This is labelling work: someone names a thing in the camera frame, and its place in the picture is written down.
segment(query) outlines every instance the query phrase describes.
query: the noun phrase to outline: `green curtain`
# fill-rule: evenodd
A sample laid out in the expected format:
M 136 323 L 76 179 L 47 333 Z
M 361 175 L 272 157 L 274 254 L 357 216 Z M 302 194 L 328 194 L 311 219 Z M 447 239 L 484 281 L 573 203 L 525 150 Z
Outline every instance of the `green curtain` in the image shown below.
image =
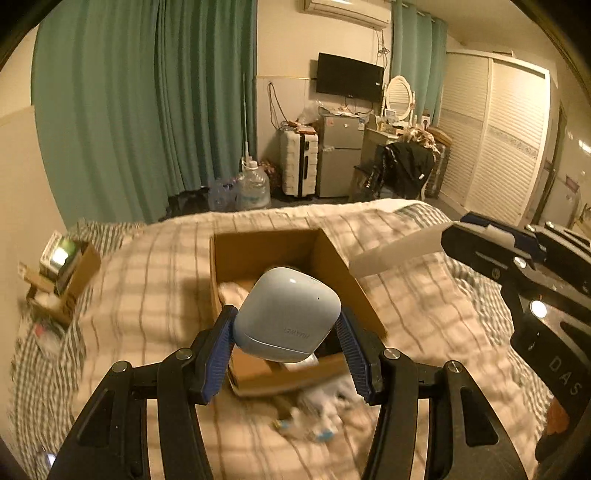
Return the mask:
M 423 110 L 437 124 L 445 71 L 447 24 L 430 14 L 418 13 L 415 5 L 392 3 L 391 78 L 402 75 L 416 93 L 415 114 Z
M 256 0 L 64 0 L 41 22 L 32 98 L 65 223 L 156 221 L 254 147 Z

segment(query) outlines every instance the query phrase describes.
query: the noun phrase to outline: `plastic water bottle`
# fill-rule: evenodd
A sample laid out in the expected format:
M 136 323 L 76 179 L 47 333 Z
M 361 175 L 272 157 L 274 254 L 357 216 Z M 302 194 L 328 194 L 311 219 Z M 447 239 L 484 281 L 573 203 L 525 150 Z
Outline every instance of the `plastic water bottle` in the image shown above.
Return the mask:
M 238 205 L 240 210 L 265 208 L 271 203 L 269 177 L 256 161 L 249 160 L 245 163 L 239 187 Z

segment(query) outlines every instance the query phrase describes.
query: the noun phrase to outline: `television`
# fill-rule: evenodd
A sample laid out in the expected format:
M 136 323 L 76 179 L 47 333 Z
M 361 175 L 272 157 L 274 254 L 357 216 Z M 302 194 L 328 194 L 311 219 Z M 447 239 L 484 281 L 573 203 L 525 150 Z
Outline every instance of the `television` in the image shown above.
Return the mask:
M 320 53 L 316 77 L 318 93 L 330 93 L 376 103 L 382 101 L 383 67 Z

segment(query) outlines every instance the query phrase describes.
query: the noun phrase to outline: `bed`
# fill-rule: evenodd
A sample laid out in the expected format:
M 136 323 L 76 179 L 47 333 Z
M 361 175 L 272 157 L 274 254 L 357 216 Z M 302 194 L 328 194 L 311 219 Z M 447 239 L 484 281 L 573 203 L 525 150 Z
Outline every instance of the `bed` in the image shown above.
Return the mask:
M 23 322 L 13 369 L 15 451 L 32 478 L 45 478 L 43 450 L 58 451 L 105 372 L 119 360 L 159 362 L 212 322 L 209 237 L 213 232 L 322 228 L 343 259 L 380 242 L 448 221 L 422 202 L 377 200 L 242 213 L 206 213 L 151 226 L 85 224 L 103 266 L 77 305 L 59 355 L 37 348 Z M 499 287 L 444 254 L 413 259 L 360 280 L 388 329 L 388 346 L 415 361 L 462 361 L 503 422 L 531 475 L 551 395 L 509 347 L 512 323 Z M 197 414 L 216 478 L 358 479 L 378 410 L 347 412 L 329 443 L 288 440 L 271 423 L 273 402 L 238 399 L 226 385 Z M 152 478 L 163 478 L 155 403 L 148 405 Z M 421 402 L 413 478 L 422 478 L 427 409 Z

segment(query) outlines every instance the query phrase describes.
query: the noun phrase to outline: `white louvered door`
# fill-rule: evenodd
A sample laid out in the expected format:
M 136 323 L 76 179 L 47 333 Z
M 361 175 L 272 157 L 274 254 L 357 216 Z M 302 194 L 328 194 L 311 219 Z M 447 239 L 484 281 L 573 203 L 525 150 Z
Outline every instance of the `white louvered door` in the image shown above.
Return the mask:
M 540 166 L 549 111 L 545 76 L 494 61 L 486 131 L 467 209 L 520 222 Z
M 489 62 L 486 57 L 448 54 L 439 127 L 454 139 L 441 193 L 465 205 L 478 160 L 486 115 Z

